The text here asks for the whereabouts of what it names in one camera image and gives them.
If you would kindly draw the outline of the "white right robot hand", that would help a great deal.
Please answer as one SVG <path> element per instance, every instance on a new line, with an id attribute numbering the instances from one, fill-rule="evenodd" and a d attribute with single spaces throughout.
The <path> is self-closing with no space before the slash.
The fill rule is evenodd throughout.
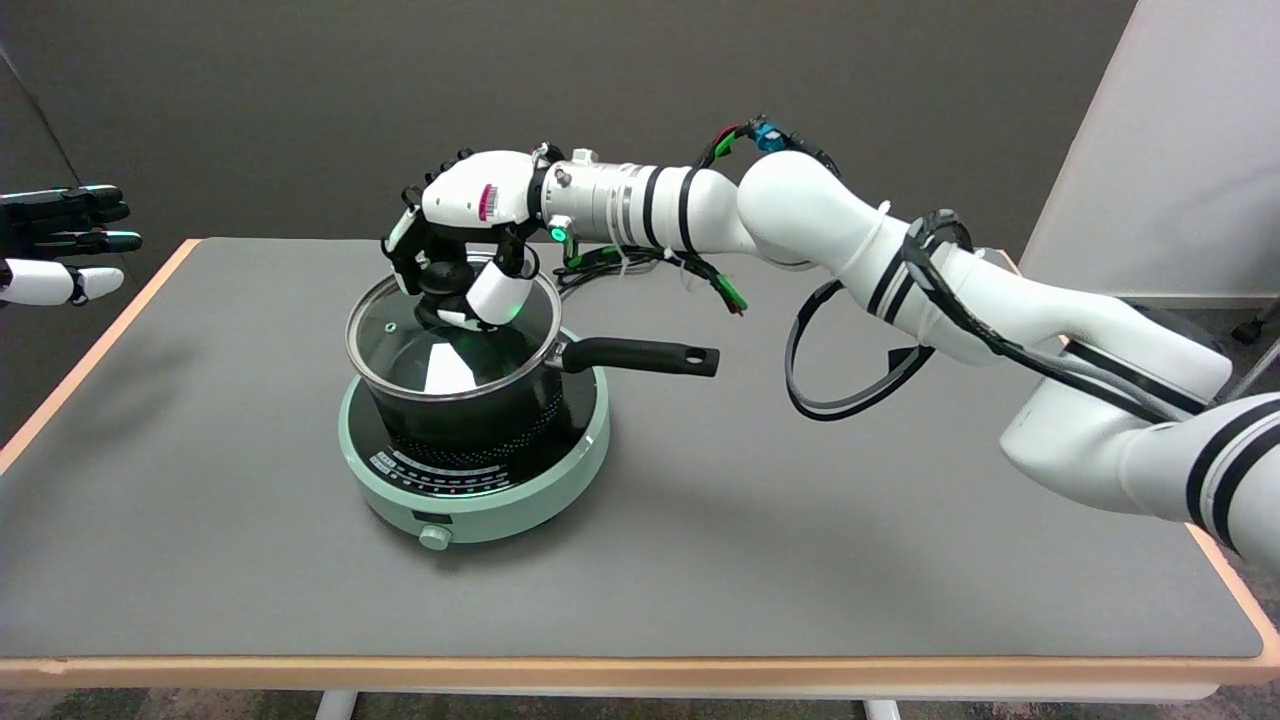
<path id="1" fill-rule="evenodd" d="M 522 311 L 541 261 L 527 247 L 541 227 L 540 192 L 563 152 L 460 151 L 456 161 L 404 188 L 406 210 L 381 238 L 396 288 L 419 299 L 428 319 L 493 332 Z"/>

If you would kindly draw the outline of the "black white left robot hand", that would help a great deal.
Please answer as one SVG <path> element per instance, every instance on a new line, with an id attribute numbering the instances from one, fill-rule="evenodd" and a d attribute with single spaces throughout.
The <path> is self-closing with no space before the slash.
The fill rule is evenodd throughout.
<path id="1" fill-rule="evenodd" d="M 65 263 L 133 252 L 143 238 L 109 225 L 131 214 L 113 184 L 55 187 L 1 196 L 1 305 L 83 306 L 119 290 L 114 266 Z"/>

